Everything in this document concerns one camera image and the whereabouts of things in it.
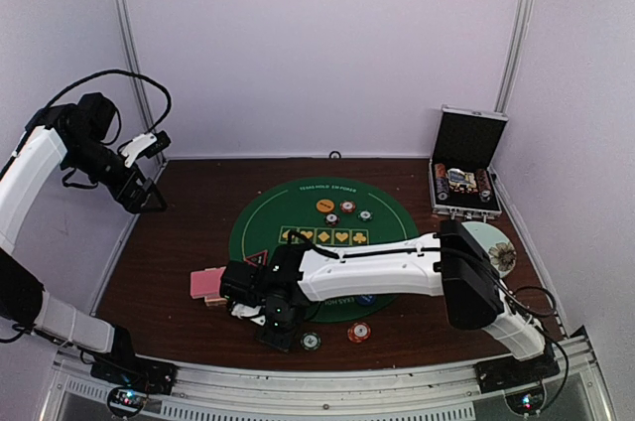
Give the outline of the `black red all-in triangle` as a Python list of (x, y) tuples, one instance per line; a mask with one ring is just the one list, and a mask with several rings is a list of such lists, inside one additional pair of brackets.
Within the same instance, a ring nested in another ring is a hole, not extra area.
[(264, 249), (254, 254), (246, 256), (244, 258), (244, 262), (249, 266), (262, 268), (267, 266), (268, 259), (269, 259), (269, 251), (267, 249)]

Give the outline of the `green poker chip stack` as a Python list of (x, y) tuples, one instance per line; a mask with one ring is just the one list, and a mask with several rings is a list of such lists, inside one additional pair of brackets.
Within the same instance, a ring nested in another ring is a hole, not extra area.
[(315, 332), (303, 333), (300, 337), (300, 345), (306, 351), (316, 351), (321, 346), (321, 337)]

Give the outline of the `red-backed card deck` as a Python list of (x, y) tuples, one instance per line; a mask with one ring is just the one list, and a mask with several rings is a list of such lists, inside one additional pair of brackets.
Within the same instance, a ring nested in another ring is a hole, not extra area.
[(192, 272), (190, 274), (190, 296), (193, 299), (219, 298), (223, 273), (223, 267)]

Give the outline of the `blue small blind button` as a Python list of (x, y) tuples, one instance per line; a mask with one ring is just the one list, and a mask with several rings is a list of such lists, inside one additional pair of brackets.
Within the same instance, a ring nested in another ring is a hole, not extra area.
[(360, 306), (372, 306), (376, 303), (377, 296), (376, 295), (358, 295), (355, 297), (355, 302)]

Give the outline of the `brown chip top seat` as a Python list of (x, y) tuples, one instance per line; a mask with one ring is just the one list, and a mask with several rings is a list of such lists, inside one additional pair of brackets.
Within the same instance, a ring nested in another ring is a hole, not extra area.
[(324, 217), (324, 221), (326, 224), (328, 225), (336, 225), (339, 223), (340, 221), (340, 217), (336, 214), (336, 213), (328, 213), (325, 217)]

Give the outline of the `orange-red poker chip stack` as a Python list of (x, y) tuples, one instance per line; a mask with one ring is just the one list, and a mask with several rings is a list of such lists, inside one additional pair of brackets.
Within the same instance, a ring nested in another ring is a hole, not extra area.
[(347, 330), (347, 338), (355, 344), (361, 344), (371, 337), (371, 328), (363, 322), (356, 322)]

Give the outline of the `orange big blind button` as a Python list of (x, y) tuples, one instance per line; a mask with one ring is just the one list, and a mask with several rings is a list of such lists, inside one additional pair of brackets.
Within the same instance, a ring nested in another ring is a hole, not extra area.
[(316, 207), (322, 213), (329, 213), (334, 210), (335, 203), (329, 199), (321, 199), (316, 203)]

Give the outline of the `green chip top seat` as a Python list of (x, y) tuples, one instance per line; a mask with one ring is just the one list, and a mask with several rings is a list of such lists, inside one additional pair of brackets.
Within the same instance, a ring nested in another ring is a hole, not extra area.
[(373, 213), (370, 210), (361, 210), (358, 213), (358, 218), (363, 221), (368, 221), (373, 218)]

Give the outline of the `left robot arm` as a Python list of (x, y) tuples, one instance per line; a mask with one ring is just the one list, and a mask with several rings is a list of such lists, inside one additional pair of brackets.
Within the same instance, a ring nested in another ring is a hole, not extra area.
[(137, 161), (162, 152), (169, 136), (148, 131), (113, 151), (106, 136), (117, 114), (103, 94), (89, 93), (77, 103), (39, 110), (26, 126), (1, 171), (1, 315), (23, 331), (105, 355), (105, 370), (120, 384), (132, 385), (142, 377), (143, 365), (129, 332), (52, 296), (13, 256), (24, 220), (56, 168), (83, 172), (91, 187), (104, 186), (132, 214), (166, 210), (155, 182)]

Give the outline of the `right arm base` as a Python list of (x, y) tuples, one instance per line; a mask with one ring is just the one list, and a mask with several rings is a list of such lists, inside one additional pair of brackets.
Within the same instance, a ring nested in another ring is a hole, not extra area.
[(513, 356), (486, 360), (477, 363), (474, 370), (480, 391), (489, 393), (556, 376), (560, 366), (553, 357), (543, 354), (526, 361)]

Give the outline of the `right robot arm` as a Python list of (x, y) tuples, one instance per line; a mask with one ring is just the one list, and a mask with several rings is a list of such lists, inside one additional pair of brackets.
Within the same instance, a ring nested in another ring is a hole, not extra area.
[(258, 324), (260, 343), (282, 352), (312, 305), (359, 295), (441, 297), (452, 327), (482, 330), (510, 352), (515, 381), (529, 382), (547, 365), (538, 316), (515, 299), (489, 254), (455, 220), (435, 233), (358, 246), (324, 246), (292, 229), (267, 264), (229, 262), (219, 294), (233, 317)]

